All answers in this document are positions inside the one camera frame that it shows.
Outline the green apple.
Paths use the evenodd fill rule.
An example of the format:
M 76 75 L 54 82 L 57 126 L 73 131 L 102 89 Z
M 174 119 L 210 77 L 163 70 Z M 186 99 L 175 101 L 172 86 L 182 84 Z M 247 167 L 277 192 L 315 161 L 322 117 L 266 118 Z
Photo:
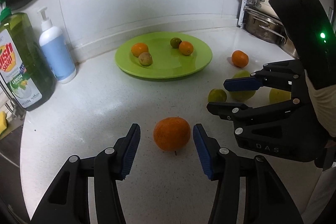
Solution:
M 245 70 L 238 71 L 235 75 L 232 76 L 233 79 L 237 78 L 243 78 L 243 77 L 249 77 L 250 73 Z M 245 102 L 252 98 L 255 95 L 255 90 L 249 90 L 249 91 L 237 91 L 237 92 L 229 92 L 232 99 L 238 101 L 238 102 Z

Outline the orange tangerine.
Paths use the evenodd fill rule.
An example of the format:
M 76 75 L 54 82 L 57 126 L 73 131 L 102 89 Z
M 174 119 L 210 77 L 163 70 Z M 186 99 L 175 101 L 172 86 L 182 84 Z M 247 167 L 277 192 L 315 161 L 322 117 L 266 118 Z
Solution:
M 149 48 L 145 43 L 136 43 L 131 47 L 131 53 L 135 57 L 139 57 L 142 53 L 148 52 Z
M 190 42 L 183 41 L 179 44 L 179 51 L 181 54 L 189 56 L 193 53 L 194 46 Z
M 249 63 L 249 57 L 243 51 L 236 50 L 231 55 L 231 61 L 236 67 L 244 68 Z
M 191 127 L 181 117 L 167 117 L 159 121 L 153 130 L 153 140 L 158 148 L 177 155 L 191 137 Z

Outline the small green tomato back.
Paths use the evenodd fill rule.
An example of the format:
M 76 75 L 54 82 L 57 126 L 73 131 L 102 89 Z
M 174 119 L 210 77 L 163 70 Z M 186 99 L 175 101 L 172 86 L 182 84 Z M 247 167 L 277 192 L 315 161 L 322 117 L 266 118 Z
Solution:
M 181 42 L 182 40 L 180 38 L 172 38 L 170 40 L 170 45 L 172 48 L 178 49 Z

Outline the brown kiwi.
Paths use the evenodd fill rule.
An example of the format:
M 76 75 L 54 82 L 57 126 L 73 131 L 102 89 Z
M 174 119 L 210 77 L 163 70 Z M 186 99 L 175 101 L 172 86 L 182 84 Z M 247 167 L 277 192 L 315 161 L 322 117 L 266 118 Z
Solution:
M 138 57 L 138 61 L 144 67 L 148 67 L 153 64 L 153 58 L 149 52 L 141 53 Z

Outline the kitchen sink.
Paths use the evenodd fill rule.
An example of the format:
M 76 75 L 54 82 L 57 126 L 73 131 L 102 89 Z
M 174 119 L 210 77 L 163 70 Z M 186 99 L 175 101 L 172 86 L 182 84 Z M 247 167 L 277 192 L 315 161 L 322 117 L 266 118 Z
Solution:
M 1 156 L 8 162 L 20 168 L 20 150 L 23 125 L 1 133 Z

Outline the metal pot rack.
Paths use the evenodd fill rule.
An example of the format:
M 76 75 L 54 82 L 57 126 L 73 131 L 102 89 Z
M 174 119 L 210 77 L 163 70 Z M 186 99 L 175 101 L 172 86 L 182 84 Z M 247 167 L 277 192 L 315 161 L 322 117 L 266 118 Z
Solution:
M 243 22 L 244 22 L 244 14 L 245 14 L 245 9 L 248 7 L 249 0 L 241 0 L 241 6 L 240 6 L 240 11 L 239 11 L 239 17 L 238 17 L 238 27 L 243 28 Z

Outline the green plate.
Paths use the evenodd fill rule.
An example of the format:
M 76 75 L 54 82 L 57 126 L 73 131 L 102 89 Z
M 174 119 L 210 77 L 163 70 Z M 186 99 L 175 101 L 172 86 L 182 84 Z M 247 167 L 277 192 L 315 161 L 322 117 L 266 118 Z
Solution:
M 189 56 L 181 54 L 170 45 L 172 38 L 180 38 L 194 47 Z M 143 66 L 138 58 L 131 53 L 131 47 L 144 43 L 149 48 L 153 64 Z M 176 79 L 192 75 L 204 69 L 211 62 L 211 48 L 202 40 L 178 32 L 152 32 L 136 36 L 124 42 L 116 51 L 114 59 L 117 66 L 124 72 L 143 79 Z

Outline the yellow sponge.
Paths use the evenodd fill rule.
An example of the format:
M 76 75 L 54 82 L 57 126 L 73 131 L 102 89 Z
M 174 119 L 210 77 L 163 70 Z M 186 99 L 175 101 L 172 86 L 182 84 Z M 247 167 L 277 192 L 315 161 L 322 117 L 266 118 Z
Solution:
M 6 113 L 4 111 L 0 112 L 0 134 L 7 129 L 7 119 Z

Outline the chrome faucet small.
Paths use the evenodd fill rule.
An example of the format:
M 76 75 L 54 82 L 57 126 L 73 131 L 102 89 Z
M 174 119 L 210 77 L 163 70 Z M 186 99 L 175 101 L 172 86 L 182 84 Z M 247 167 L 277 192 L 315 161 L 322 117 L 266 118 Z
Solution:
M 6 87 L 6 85 L 3 83 L 2 80 L 1 80 L 1 89 L 7 96 L 8 100 L 10 101 L 10 104 L 8 105 L 7 103 L 5 103 L 5 106 L 11 113 L 13 119 L 19 119 L 23 121 L 26 115 L 25 109 L 18 104 L 17 100 L 13 97 L 13 95 L 11 94 L 11 92 L 9 91 L 9 89 Z

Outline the green dish soap bottle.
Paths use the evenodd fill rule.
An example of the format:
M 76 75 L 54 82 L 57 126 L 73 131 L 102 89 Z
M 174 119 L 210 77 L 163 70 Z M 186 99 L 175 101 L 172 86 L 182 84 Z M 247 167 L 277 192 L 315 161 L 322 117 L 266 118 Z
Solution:
M 13 14 L 6 0 L 1 0 L 1 77 L 26 111 L 47 102 L 56 87 L 28 15 Z

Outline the blue white pump bottle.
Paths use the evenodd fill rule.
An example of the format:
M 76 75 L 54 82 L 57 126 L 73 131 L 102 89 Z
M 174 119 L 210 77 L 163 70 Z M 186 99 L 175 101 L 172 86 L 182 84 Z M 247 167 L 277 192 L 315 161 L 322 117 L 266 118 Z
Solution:
M 76 76 L 76 67 L 62 29 L 53 25 L 52 20 L 46 15 L 46 10 L 47 7 L 38 10 L 42 17 L 39 46 L 56 80 L 66 84 Z

